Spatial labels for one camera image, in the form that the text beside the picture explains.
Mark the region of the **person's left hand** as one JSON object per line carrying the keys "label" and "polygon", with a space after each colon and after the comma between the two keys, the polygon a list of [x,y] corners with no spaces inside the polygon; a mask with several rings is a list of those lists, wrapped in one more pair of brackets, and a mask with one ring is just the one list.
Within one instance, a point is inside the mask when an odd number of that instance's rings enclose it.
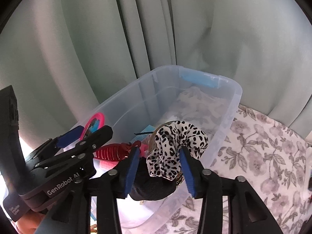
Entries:
{"label": "person's left hand", "polygon": [[44,214],[30,210],[15,223],[15,228],[21,234],[34,234],[44,217]]}

